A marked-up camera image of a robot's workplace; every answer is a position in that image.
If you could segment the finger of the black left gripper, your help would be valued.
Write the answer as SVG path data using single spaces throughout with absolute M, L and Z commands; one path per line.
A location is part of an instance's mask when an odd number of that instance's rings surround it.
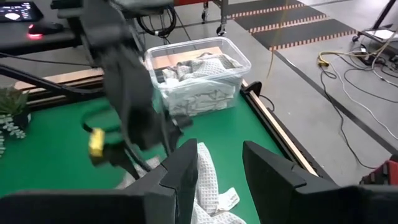
M 166 155 L 171 155 L 176 148 L 178 140 L 183 136 L 183 129 L 193 125 L 191 117 L 185 114 L 170 115 L 164 113 L 161 117 L 162 144 Z
M 120 167 L 130 174 L 134 179 L 140 179 L 138 168 L 144 170 L 144 166 L 132 158 L 132 151 L 122 145 L 115 146 L 90 146 L 90 161 L 95 167 L 110 164 Z

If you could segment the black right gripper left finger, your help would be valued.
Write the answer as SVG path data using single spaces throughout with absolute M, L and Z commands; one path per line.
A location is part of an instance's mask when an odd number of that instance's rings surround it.
M 0 198 L 0 224 L 190 224 L 197 140 L 125 189 L 21 191 Z

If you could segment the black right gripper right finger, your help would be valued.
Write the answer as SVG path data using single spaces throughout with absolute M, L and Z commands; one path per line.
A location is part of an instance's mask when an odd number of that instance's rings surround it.
M 340 187 L 252 141 L 243 164 L 261 224 L 398 224 L 398 186 Z

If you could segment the white fine waffle towel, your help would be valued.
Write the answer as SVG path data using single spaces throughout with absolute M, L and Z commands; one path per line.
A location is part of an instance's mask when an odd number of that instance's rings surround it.
M 187 224 L 247 224 L 231 212 L 240 201 L 231 187 L 219 193 L 218 177 L 211 154 L 203 142 L 197 144 L 198 179 L 193 201 L 193 212 Z

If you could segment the plain white towel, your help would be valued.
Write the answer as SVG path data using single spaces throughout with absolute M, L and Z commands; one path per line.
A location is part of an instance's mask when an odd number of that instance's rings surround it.
M 189 78 L 180 82 L 169 78 L 159 85 L 159 90 L 170 114 L 196 116 L 233 107 L 241 82 L 240 76 L 215 80 Z

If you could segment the light grey coarse waffle towel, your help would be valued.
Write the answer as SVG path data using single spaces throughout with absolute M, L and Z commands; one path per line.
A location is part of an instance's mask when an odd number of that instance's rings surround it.
M 241 77 L 246 67 L 226 54 L 205 52 L 191 60 L 178 62 L 162 70 L 166 82 L 176 80 L 188 83 L 198 79 Z

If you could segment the clear plastic bin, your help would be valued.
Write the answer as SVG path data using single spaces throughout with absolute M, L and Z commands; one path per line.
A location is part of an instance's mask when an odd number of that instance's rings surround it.
M 145 53 L 144 63 L 162 102 L 163 99 L 159 90 L 159 85 L 165 82 L 162 70 L 169 66 L 176 65 L 178 62 L 195 59 L 205 52 L 211 54 L 226 54 L 244 65 L 246 69 L 240 73 L 242 82 L 244 80 L 244 76 L 251 71 L 250 61 L 242 51 L 240 51 L 238 47 L 226 37 L 210 37 L 150 48 Z M 238 100 L 239 92 L 240 90 L 235 99 L 235 104 Z

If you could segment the black corner clamp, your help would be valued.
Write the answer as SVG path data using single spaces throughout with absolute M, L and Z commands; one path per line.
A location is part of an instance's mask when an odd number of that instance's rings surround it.
M 252 91 L 252 92 L 254 92 L 254 94 L 255 94 L 257 97 L 261 97 L 261 98 L 266 99 L 266 100 L 271 104 L 271 108 L 269 108 L 269 109 L 270 109 L 272 112 L 274 112 L 274 110 L 275 110 L 275 105 L 274 105 L 274 103 L 272 102 L 272 100 L 269 99 L 268 97 L 266 97 L 265 95 L 262 95 L 262 94 L 261 94 L 261 90 L 262 90 L 262 83 L 261 83 L 261 82 L 259 82 L 259 81 L 252 82 L 252 83 L 250 83 L 250 84 L 248 84 L 248 85 L 242 87 L 242 90 L 243 90 L 243 92 L 244 92 L 245 94 L 248 94 L 248 93 L 250 93 L 250 92 Z

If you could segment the red power station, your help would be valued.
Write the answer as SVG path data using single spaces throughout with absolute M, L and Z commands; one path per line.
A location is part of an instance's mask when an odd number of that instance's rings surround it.
M 359 183 L 398 186 L 398 157 L 391 156 L 377 169 L 363 176 Z

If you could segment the black computer mouse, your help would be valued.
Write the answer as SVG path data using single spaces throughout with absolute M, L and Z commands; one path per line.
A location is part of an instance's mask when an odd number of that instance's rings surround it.
M 30 36 L 42 36 L 57 34 L 64 31 L 64 26 L 55 22 L 38 22 L 31 24 L 28 28 L 28 34 Z

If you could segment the green succulent plant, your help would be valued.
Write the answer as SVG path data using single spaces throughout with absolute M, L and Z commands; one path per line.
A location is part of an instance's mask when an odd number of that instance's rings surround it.
M 25 130 L 31 121 L 27 107 L 28 92 L 24 93 L 13 86 L 0 88 L 0 158 L 6 151 L 6 138 L 26 137 Z

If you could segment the black orange-striped floor mat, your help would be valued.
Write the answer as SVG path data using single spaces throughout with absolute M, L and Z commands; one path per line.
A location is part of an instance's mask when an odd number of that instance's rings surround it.
M 356 29 L 335 19 L 328 19 L 299 26 L 258 32 L 252 34 L 252 36 L 268 50 L 282 50 L 356 33 Z
M 228 6 L 227 18 L 229 19 L 253 16 L 258 14 L 267 14 L 270 12 L 278 12 L 286 9 L 295 9 L 304 6 L 306 6 L 306 4 L 298 0 L 260 0 L 230 4 Z
M 324 21 L 328 16 L 303 3 L 235 13 L 231 17 L 250 34 Z

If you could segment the black power strip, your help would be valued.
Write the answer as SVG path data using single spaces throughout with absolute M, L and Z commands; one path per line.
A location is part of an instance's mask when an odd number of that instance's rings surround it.
M 365 45 L 361 44 L 358 49 L 359 50 L 353 51 L 353 54 L 366 66 L 371 66 L 373 62 L 375 62 L 375 64 L 387 65 L 386 59 L 382 57 L 376 58 L 377 53 L 368 52 Z M 390 57 L 388 61 L 393 65 L 398 65 L 398 55 Z

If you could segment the black stand base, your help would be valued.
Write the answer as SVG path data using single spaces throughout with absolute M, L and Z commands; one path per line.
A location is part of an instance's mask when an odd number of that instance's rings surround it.
M 383 39 L 377 37 L 376 32 L 381 30 L 386 30 L 389 32 L 391 31 L 390 28 L 393 26 L 393 24 L 388 24 L 384 26 L 382 26 L 381 24 L 383 23 L 384 19 L 387 17 L 388 13 L 391 11 L 396 2 L 397 0 L 389 0 L 388 3 L 384 6 L 378 18 L 376 19 L 374 25 L 370 28 L 357 31 L 356 35 L 354 35 L 351 39 L 352 43 L 357 42 L 361 36 L 366 36 L 371 40 L 376 40 L 377 42 L 382 43 Z

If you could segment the black frame strut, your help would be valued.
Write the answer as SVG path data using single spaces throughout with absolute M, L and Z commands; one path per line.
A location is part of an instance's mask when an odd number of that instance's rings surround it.
M 102 88 L 96 88 L 93 90 L 86 90 L 81 88 L 74 88 L 66 85 L 62 85 L 59 83 L 55 83 L 49 80 L 46 80 L 41 77 L 37 77 L 27 72 L 23 72 L 22 70 L 18 70 L 16 68 L 9 67 L 7 65 L 0 63 L 0 75 L 4 75 L 9 78 L 13 78 L 22 82 L 26 82 L 31 85 L 35 85 L 39 88 L 44 88 L 46 90 L 54 91 L 60 95 L 66 96 L 77 96 L 77 95 L 90 95 L 95 93 L 102 93 Z

